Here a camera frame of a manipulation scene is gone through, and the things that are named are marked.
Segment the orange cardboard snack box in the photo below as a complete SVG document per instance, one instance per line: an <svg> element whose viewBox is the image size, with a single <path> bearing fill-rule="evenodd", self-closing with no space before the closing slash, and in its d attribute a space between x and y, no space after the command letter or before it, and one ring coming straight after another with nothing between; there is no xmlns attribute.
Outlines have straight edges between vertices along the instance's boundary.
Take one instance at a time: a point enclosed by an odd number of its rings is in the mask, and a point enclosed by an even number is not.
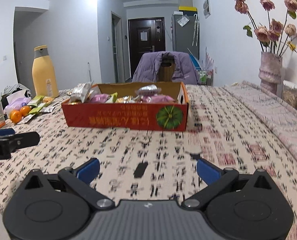
<svg viewBox="0 0 297 240"><path fill-rule="evenodd" d="M123 127L148 131L186 130L189 98L182 82L156 82L163 95L174 103L90 103L62 102L64 117L70 127Z"/></svg>

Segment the silver snack packet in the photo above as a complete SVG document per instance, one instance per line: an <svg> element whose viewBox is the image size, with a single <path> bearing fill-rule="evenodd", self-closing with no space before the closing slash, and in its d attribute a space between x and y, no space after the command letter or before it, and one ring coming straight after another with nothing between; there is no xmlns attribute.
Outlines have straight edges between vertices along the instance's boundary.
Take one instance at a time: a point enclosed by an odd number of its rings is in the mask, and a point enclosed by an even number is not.
<svg viewBox="0 0 297 240"><path fill-rule="evenodd" d="M71 92L70 102L73 103L79 101L85 103L91 90L91 86L91 82L78 84Z"/></svg>

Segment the pink snack packet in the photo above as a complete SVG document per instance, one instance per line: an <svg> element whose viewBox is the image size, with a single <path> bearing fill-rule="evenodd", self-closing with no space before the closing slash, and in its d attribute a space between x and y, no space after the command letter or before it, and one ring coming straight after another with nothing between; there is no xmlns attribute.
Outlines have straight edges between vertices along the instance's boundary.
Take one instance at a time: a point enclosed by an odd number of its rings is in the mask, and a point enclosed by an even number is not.
<svg viewBox="0 0 297 240"><path fill-rule="evenodd" d="M106 103L110 99L109 94L96 94L90 99L90 103Z"/></svg>

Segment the golden cracker packet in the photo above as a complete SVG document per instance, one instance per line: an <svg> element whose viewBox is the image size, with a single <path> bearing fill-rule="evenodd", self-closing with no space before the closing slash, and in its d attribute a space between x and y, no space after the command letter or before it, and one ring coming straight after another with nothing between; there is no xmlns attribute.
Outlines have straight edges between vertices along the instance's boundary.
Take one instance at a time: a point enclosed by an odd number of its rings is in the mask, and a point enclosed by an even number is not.
<svg viewBox="0 0 297 240"><path fill-rule="evenodd" d="M138 96L124 96L121 98L117 98L115 103L136 103L136 101L138 100Z"/></svg>

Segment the white packet near mandarins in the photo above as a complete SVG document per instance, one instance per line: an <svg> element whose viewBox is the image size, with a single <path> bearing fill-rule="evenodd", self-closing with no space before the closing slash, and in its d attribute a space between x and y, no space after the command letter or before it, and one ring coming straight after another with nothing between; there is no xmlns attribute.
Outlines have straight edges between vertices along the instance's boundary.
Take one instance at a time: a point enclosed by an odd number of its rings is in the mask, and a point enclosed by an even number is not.
<svg viewBox="0 0 297 240"><path fill-rule="evenodd" d="M20 122L18 122L19 125L21 124L27 124L30 120L32 120L36 114L29 114L26 117L24 117Z"/></svg>

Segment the orange mandarin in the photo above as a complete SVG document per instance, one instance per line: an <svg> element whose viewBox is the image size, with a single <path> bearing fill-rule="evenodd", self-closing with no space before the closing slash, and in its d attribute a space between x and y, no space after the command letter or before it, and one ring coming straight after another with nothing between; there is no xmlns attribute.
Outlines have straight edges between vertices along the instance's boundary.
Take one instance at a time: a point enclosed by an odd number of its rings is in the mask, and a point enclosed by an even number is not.
<svg viewBox="0 0 297 240"><path fill-rule="evenodd" d="M22 114L20 111L18 110L13 110L10 113L10 120L14 123L17 124L18 122L20 122L22 120Z"/></svg>
<svg viewBox="0 0 297 240"><path fill-rule="evenodd" d="M26 117L30 113L31 107L28 105L25 105L25 106L21 107L21 109L19 111L20 111L22 117Z"/></svg>

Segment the green snack packet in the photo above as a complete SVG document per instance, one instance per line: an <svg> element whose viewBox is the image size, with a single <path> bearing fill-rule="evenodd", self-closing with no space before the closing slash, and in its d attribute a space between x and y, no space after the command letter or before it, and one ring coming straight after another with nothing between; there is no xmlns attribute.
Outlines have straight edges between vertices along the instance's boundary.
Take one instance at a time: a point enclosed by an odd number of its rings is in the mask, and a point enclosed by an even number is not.
<svg viewBox="0 0 297 240"><path fill-rule="evenodd" d="M29 114L38 114L44 107L47 107L49 105L49 103L47 102L42 102L40 103L37 107L31 109L31 111L29 112Z"/></svg>
<svg viewBox="0 0 297 240"><path fill-rule="evenodd" d="M37 107L42 101L44 96L38 95L35 96L28 104L27 106L30 106L31 108Z"/></svg>

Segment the purple tissue pack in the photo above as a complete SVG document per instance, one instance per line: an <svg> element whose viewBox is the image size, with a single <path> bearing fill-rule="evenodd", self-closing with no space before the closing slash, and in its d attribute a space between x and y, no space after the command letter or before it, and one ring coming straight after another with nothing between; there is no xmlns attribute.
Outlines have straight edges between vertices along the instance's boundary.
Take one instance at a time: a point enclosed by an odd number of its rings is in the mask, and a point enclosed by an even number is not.
<svg viewBox="0 0 297 240"><path fill-rule="evenodd" d="M19 90L6 97L8 105L4 108L4 113L9 115L13 110L20 110L31 101L31 92L29 90Z"/></svg>

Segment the white snack packet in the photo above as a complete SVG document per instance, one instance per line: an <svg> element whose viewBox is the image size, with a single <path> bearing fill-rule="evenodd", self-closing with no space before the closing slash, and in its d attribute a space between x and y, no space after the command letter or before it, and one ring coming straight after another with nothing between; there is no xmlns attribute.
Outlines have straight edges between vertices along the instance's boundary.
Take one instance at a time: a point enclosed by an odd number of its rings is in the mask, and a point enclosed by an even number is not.
<svg viewBox="0 0 297 240"><path fill-rule="evenodd" d="M48 107L44 107L40 110L40 113L43 114L48 114L48 113L52 113L55 110L55 106L48 106Z"/></svg>

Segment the orange cracker packet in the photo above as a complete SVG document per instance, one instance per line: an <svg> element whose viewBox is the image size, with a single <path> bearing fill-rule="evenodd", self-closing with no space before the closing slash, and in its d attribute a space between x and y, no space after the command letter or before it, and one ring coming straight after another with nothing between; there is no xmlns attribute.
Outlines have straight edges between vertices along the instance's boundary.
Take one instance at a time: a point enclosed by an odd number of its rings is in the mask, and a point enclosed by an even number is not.
<svg viewBox="0 0 297 240"><path fill-rule="evenodd" d="M54 100L54 98L49 97L49 96L45 96L45 97L43 98L43 103L50 104L50 103L53 102L53 100Z"/></svg>

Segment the calligraphy print tablecloth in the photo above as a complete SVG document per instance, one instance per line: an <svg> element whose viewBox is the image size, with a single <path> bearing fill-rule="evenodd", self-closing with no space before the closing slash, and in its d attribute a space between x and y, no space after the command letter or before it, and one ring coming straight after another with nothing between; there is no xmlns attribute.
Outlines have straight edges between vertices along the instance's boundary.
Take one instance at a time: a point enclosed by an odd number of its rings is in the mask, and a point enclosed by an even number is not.
<svg viewBox="0 0 297 240"><path fill-rule="evenodd" d="M188 198L205 187L196 172L198 158L246 174L264 169L293 209L288 238L297 239L297 111L248 83L186 89L186 132L69 127L61 109L67 92L51 113L16 125L16 132L38 132L40 143L0 161L0 239L8 238L3 209L31 169L56 173L92 157L101 162L92 187L114 201Z"/></svg>

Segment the yellow thermos bottle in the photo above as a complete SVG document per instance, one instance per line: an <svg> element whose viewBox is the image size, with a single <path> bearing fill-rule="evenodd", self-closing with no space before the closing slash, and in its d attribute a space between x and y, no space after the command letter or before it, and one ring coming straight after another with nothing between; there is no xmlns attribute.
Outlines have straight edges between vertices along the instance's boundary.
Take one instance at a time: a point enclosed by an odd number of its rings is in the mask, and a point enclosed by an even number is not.
<svg viewBox="0 0 297 240"><path fill-rule="evenodd" d="M32 78L36 95L56 98L59 96L53 63L47 45L34 48Z"/></svg>

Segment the pink textured vase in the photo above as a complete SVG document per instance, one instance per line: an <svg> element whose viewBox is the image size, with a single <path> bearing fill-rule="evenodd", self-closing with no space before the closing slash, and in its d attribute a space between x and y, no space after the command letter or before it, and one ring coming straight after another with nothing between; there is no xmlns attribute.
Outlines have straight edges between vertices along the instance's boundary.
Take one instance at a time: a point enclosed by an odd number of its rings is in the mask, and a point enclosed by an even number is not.
<svg viewBox="0 0 297 240"><path fill-rule="evenodd" d="M270 53L261 53L261 64L259 68L260 86L277 94L277 87L282 82L281 79L282 57Z"/></svg>

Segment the wooden chair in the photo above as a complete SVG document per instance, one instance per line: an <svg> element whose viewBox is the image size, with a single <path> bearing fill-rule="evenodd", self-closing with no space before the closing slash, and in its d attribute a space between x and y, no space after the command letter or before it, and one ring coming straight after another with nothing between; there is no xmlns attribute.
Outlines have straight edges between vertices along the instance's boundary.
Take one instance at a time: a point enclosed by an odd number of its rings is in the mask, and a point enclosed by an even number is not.
<svg viewBox="0 0 297 240"><path fill-rule="evenodd" d="M158 81L171 82L174 70L175 63L173 59L163 60L159 68Z"/></svg>

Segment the purple puffer jacket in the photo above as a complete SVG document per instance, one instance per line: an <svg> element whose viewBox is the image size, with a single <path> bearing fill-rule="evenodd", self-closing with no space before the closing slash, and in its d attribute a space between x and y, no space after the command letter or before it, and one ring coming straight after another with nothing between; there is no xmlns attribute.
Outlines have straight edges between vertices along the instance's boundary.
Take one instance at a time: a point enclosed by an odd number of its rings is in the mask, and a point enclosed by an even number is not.
<svg viewBox="0 0 297 240"><path fill-rule="evenodd" d="M145 53L132 78L133 82L172 81L200 84L199 74L189 54L176 51Z"/></svg>

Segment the dried pink roses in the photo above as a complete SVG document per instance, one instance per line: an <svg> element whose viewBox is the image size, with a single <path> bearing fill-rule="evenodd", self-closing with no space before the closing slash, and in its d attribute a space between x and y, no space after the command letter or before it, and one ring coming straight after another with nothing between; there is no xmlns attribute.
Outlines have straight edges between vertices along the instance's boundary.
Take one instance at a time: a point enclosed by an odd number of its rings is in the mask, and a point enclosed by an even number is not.
<svg viewBox="0 0 297 240"><path fill-rule="evenodd" d="M297 17L297 0L283 0L286 6L286 16L284 22L277 21L270 17L270 12L275 9L275 4L271 0L260 0L260 4L267 13L268 26L262 23L256 24L247 5L247 0L234 0L235 10L240 14L247 15L250 24L243 29L248 37L255 36L260 43L261 50L282 57L286 50L290 50L297 55L295 42L297 41L297 28L294 24L288 23L288 19Z"/></svg>

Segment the grey refrigerator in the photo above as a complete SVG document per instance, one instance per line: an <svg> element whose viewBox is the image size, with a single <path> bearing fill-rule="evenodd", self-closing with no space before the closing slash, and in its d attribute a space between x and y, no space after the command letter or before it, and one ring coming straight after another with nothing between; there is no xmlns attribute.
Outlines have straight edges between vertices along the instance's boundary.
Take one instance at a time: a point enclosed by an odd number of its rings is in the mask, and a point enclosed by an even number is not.
<svg viewBox="0 0 297 240"><path fill-rule="evenodd" d="M172 42L173 51L192 53L199 59L199 19L196 11L173 13Z"/></svg>

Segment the dark entrance door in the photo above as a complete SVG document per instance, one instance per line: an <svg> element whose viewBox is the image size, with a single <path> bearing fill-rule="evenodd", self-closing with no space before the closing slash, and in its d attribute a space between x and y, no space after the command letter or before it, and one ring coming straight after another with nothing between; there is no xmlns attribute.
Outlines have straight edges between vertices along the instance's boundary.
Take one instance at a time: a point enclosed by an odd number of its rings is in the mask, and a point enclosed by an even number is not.
<svg viewBox="0 0 297 240"><path fill-rule="evenodd" d="M144 53L164 51L165 23L163 17L128 20L129 60L131 78Z"/></svg>

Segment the yellow box on refrigerator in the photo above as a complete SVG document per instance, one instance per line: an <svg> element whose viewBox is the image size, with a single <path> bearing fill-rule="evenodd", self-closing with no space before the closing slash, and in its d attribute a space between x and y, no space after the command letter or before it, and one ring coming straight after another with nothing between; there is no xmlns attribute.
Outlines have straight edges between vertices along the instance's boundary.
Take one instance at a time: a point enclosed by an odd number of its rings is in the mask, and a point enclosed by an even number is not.
<svg viewBox="0 0 297 240"><path fill-rule="evenodd" d="M197 12L197 8L196 7L187 7L187 6L179 6L178 7L179 11L190 11L190 12Z"/></svg>

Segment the wall electrical panel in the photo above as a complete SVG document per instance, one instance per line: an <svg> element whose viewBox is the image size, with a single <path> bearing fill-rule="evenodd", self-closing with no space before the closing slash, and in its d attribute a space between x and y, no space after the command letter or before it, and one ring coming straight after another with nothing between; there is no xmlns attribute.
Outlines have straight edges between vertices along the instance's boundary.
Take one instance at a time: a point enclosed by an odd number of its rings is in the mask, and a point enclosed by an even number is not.
<svg viewBox="0 0 297 240"><path fill-rule="evenodd" d="M205 0L203 3L203 14L205 18L211 15L210 0Z"/></svg>

